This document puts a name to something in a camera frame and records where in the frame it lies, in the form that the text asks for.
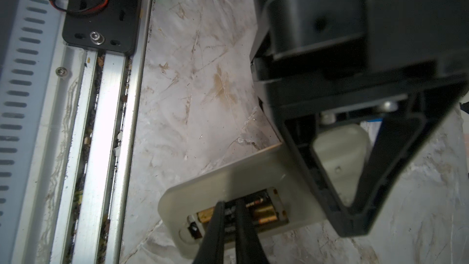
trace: metal rod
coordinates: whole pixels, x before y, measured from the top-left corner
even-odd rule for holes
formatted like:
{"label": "metal rod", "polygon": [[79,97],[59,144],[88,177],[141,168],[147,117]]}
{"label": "metal rod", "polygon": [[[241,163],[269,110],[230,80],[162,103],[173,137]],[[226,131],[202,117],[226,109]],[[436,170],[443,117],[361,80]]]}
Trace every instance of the metal rod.
{"label": "metal rod", "polygon": [[72,264],[91,264],[97,260],[101,224],[107,215],[114,170],[113,147],[119,126],[125,64],[125,57],[106,54]]}
{"label": "metal rod", "polygon": [[72,132],[72,141],[68,152],[66,168],[67,175],[63,182],[61,202],[55,226],[55,235],[50,261],[51,264],[62,264],[64,262],[65,253],[71,239],[70,229],[73,225],[73,222],[71,221],[73,197],[78,170],[80,168],[89,104],[93,91],[96,57],[96,51],[88,51],[86,53],[86,66],[83,71],[80,96],[78,98],[78,108]]}
{"label": "metal rod", "polygon": [[138,42],[135,53],[132,57],[132,71],[128,85],[119,165],[117,166],[112,198],[113,203],[110,210],[111,222],[109,225],[109,235],[107,239],[106,264],[117,264],[120,256],[122,227],[125,216],[130,164],[132,161],[132,147],[134,143],[135,123],[137,121],[138,101],[140,99],[140,87],[142,84],[142,72],[145,60],[151,1],[152,0],[142,0],[142,16],[140,18],[140,26],[138,30]]}

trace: cable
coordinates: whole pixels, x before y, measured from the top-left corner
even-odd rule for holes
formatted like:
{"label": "cable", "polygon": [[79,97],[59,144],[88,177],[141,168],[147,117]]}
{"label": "cable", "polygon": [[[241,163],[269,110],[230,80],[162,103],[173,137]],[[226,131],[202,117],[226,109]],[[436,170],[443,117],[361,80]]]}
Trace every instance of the cable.
{"label": "cable", "polygon": [[85,9],[81,9],[81,10],[77,10],[77,11],[71,11],[71,10],[67,10],[67,9],[63,9],[61,7],[58,7],[56,4],[55,4],[55,1],[56,0],[49,0],[50,4],[52,5],[53,8],[59,10],[59,11],[63,11],[63,12],[66,12],[67,14],[70,14],[70,15],[75,15],[75,16],[79,16],[79,15],[89,15],[89,14],[93,14],[93,13],[97,13],[97,12],[100,12],[102,9],[104,9],[107,4],[109,3],[109,0],[104,0],[103,2],[101,3],[98,3],[97,5],[95,6],[91,6],[91,7],[88,7],[88,8],[85,8]]}

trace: screw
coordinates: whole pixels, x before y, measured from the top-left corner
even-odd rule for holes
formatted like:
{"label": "screw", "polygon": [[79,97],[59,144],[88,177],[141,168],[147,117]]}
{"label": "screw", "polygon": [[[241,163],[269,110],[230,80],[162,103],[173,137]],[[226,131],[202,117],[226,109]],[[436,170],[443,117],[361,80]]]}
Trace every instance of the screw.
{"label": "screw", "polygon": [[91,42],[93,42],[96,45],[101,45],[102,43],[104,43],[104,36],[98,32],[91,32],[90,38],[91,38]]}
{"label": "screw", "polygon": [[64,67],[58,67],[55,70],[55,74],[58,75],[59,77],[65,77],[68,74],[68,70]]}
{"label": "screw", "polygon": [[384,101],[376,107],[378,112],[394,112],[399,108],[396,101]]}
{"label": "screw", "polygon": [[337,117],[332,112],[321,112],[321,125],[327,126],[335,123],[337,121]]}

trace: marble tabletop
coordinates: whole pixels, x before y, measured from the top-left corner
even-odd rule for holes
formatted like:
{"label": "marble tabletop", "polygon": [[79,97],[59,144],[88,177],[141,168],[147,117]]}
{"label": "marble tabletop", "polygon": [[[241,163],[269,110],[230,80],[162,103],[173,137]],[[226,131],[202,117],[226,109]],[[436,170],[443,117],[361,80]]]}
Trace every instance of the marble tabletop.
{"label": "marble tabletop", "polygon": [[[252,0],[153,0],[120,263],[190,263],[158,215],[171,186],[278,143],[258,107]],[[469,263],[459,110],[407,167],[368,236],[325,221],[262,240],[274,263]],[[235,263],[234,250],[225,262]]]}

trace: black object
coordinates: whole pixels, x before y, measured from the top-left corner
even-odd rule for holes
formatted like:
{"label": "black object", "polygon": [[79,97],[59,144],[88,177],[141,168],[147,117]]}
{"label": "black object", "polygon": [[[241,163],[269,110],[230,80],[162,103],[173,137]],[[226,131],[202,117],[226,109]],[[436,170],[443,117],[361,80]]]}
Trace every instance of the black object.
{"label": "black object", "polygon": [[[269,264],[262,249],[252,218],[243,199],[236,200],[235,208],[236,263]],[[192,264],[223,264],[225,251],[225,203],[215,205],[207,232]]]}
{"label": "black object", "polygon": [[[102,0],[69,0],[69,10],[82,10]],[[131,55],[135,50],[141,0],[109,0],[106,8],[95,15],[67,15],[62,31],[63,39],[71,46],[112,51]],[[90,33],[103,35],[104,43],[91,41]]]}
{"label": "black object", "polygon": [[[336,232],[367,234],[402,169],[468,89],[469,0],[254,1],[260,105]],[[394,112],[373,105],[396,97]],[[321,122],[334,109],[336,121]],[[377,118],[347,207],[310,145],[325,130]]]}

